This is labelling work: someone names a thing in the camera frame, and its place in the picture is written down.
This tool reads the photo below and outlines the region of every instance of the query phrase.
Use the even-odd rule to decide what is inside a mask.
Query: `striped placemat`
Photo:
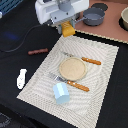
[[[77,83],[89,87],[90,91],[67,85],[70,101],[57,105],[52,87],[58,81],[49,78],[48,74],[61,76],[59,64],[67,58],[61,51],[99,60],[102,64],[85,62],[88,72]],[[76,127],[95,128],[117,52],[116,46],[76,36],[61,36],[17,98]]]

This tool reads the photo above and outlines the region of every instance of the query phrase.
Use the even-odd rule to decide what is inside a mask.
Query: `wooden handle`
[[[34,50],[34,51],[29,51],[28,55],[33,55],[33,54],[39,54],[39,53],[44,53],[44,52],[48,52],[48,49],[40,49],[40,50]]]
[[[83,86],[83,85],[77,84],[77,83],[72,82],[72,81],[68,81],[67,84],[69,84],[69,85],[71,85],[71,86],[74,86],[74,87],[76,87],[76,88],[79,88],[79,89],[81,89],[81,90],[83,90],[83,91],[86,91],[86,92],[89,91],[89,88],[88,88],[88,87],[85,87],[85,86]]]
[[[88,59],[88,58],[85,58],[85,57],[82,57],[81,59],[82,59],[83,61],[87,61],[87,62],[89,62],[89,63],[101,65],[101,62],[100,62],[100,61],[97,61],[97,60],[92,60],[92,59]]]

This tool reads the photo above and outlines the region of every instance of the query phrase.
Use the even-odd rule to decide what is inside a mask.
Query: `table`
[[[39,25],[35,1],[23,1],[0,20],[0,49],[16,48],[21,44],[26,32],[31,27]],[[55,28],[43,25],[33,29],[18,50],[11,53],[0,52],[0,104],[49,128],[75,128],[16,98],[21,91],[16,86],[20,69],[27,69],[27,83],[48,54],[29,56],[28,51],[42,48],[48,48],[50,51],[60,36]],[[74,36],[119,47],[96,128],[127,128],[128,45],[79,32]]]

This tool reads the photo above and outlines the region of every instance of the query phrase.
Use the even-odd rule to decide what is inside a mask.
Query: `cable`
[[[42,25],[36,25],[36,26],[33,26],[32,28],[30,28],[30,29],[28,30],[28,32],[26,33],[26,35],[25,35],[23,41],[21,42],[21,44],[20,44],[17,48],[12,49],[12,50],[8,50],[8,51],[4,51],[4,50],[1,50],[1,49],[0,49],[0,51],[1,51],[1,52],[13,52],[13,51],[16,51],[17,49],[19,49],[19,48],[23,45],[23,43],[24,43],[24,41],[25,41],[27,35],[29,34],[29,32],[30,32],[32,29],[37,28],[37,27],[40,27],[40,26],[42,26]]]

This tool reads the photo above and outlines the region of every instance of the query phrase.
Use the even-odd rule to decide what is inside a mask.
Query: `plate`
[[[76,81],[85,76],[87,66],[82,59],[70,57],[61,62],[59,71],[66,80]]]

